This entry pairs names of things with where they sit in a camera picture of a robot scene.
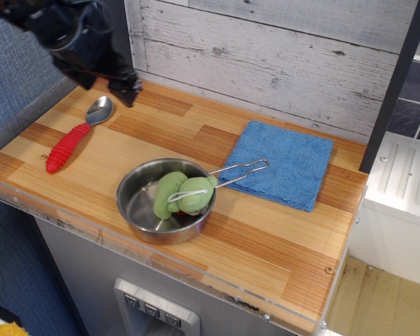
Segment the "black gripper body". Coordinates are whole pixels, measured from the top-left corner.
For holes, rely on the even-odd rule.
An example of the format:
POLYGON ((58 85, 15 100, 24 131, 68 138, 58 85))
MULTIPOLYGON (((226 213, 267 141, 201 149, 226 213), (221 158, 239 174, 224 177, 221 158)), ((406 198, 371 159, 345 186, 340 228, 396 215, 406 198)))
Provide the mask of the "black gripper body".
POLYGON ((101 6, 69 6, 73 29, 49 47, 56 66, 89 90, 98 77, 114 89, 135 90, 137 75, 112 45, 113 27, 101 6))

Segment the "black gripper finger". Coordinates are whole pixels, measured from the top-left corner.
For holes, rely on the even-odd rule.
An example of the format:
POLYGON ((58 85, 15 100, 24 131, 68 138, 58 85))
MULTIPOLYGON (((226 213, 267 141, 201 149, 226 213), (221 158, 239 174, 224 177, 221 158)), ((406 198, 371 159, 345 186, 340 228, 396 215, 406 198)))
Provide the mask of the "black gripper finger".
POLYGON ((134 72, 129 72, 121 76, 109 76, 108 89, 127 108, 131 108, 137 95, 142 90, 142 82, 134 72))

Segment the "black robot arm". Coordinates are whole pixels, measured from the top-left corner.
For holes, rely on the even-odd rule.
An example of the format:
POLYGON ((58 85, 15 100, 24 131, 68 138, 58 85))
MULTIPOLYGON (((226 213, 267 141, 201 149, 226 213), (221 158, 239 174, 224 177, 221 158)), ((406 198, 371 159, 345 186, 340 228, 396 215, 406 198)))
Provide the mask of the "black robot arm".
POLYGON ((89 90, 98 78, 131 107, 141 91, 132 66, 113 46, 114 20, 100 1, 0 1, 0 19, 35 35, 53 64, 89 90))

